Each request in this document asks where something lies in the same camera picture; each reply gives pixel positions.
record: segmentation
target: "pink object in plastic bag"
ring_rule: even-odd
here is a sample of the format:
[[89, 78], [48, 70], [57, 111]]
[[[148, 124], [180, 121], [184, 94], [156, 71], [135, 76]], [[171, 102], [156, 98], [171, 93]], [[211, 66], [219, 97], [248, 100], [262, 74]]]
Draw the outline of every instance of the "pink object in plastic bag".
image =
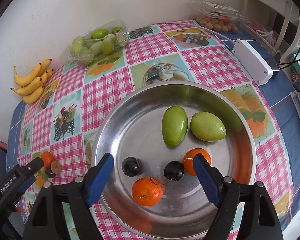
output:
[[267, 41], [272, 47], [275, 46], [277, 42], [277, 38], [274, 36], [273, 31], [267, 31], [262, 24], [254, 22], [251, 26], [252, 30], [254, 30], [256, 33], [259, 33], [260, 36], [262, 36], [265, 41]]

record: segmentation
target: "white cable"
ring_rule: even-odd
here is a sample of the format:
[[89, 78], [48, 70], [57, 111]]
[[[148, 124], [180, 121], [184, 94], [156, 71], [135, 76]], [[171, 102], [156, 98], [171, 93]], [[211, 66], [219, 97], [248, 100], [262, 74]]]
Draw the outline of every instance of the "white cable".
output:
[[225, 38], [227, 41], [230, 41], [231, 43], [235, 44], [235, 42], [233, 40], [231, 40], [230, 38], [220, 34], [220, 33], [217, 33], [213, 30], [209, 30], [208, 28], [205, 28], [205, 27], [202, 27], [202, 26], [198, 26], [198, 25], [194, 25], [194, 24], [188, 24], [188, 23], [174, 23], [174, 22], [160, 22], [160, 23], [157, 23], [157, 24], [161, 24], [161, 23], [170, 23], [170, 24], [179, 24], [179, 25], [188, 25], [188, 26], [193, 26], [193, 27], [197, 27], [199, 29], [203, 29], [203, 30], [206, 30], [208, 32], [211, 32], [217, 36], [221, 36], [222, 38]]

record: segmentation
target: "cherry stem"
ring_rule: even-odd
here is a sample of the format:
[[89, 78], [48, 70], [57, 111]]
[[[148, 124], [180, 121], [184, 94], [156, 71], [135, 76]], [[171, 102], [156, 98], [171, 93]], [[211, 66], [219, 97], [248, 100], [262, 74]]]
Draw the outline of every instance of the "cherry stem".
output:
[[168, 182], [164, 183], [164, 184], [156, 184], [152, 181], [152, 178], [150, 177], [150, 180], [153, 184], [157, 185], [157, 186], [163, 186], [163, 185], [166, 185], [167, 183], [169, 183], [170, 181], [172, 181], [172, 179], [170, 179]]

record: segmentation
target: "blue gripper pad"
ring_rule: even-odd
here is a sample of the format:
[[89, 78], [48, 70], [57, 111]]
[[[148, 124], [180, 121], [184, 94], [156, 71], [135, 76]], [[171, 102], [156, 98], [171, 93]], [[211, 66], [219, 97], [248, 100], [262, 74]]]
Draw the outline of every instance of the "blue gripper pad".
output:
[[220, 191], [223, 187], [223, 176], [217, 168], [211, 167], [201, 154], [194, 156], [193, 168], [209, 202], [219, 208], [221, 204]]
[[85, 190], [87, 193], [86, 203], [88, 206], [92, 206], [97, 202], [103, 192], [104, 187], [110, 177], [110, 174], [114, 167], [114, 159], [110, 153], [103, 155], [98, 165], [91, 167], [85, 178]]
[[26, 190], [32, 185], [32, 183], [35, 182], [35, 176], [31, 176], [29, 179], [27, 179], [22, 186], [19, 188], [20, 193], [25, 193]]

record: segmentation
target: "plastic container of green fruit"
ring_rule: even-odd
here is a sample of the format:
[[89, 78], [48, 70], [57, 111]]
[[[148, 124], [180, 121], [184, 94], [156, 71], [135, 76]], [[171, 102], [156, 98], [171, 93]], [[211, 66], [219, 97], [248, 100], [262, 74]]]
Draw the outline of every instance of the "plastic container of green fruit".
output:
[[129, 32], [122, 19], [114, 20], [74, 38], [69, 60], [79, 66], [88, 66], [104, 54], [111, 54], [129, 41]]

